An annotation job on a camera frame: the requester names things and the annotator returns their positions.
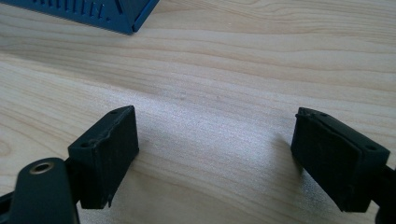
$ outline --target wooden surface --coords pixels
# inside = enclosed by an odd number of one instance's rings
[[[140,154],[82,223],[374,223],[374,203],[341,213],[290,142],[311,107],[396,165],[396,1],[161,0],[132,36],[0,4],[0,193],[124,105]]]

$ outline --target wooden table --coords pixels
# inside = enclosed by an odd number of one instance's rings
[[[161,0],[132,36],[0,4],[0,193],[124,105],[140,154],[81,223],[374,223],[374,203],[341,213],[290,142],[310,107],[396,165],[396,2]]]

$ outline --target tabletop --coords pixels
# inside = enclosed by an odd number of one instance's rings
[[[121,35],[0,4],[0,193],[109,110],[140,152],[81,223],[374,223],[342,213],[290,153],[300,106],[391,151],[396,1],[161,0]]]

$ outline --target wood grain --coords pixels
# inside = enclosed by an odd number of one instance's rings
[[[132,36],[0,4],[0,193],[107,111],[141,152],[82,223],[374,223],[341,213],[290,155],[299,106],[391,150],[394,0],[162,0]]]

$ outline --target table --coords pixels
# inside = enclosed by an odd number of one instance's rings
[[[396,165],[394,0],[161,0],[120,35],[0,4],[0,193],[107,111],[136,109],[140,153],[81,223],[374,223],[290,154],[299,106]]]

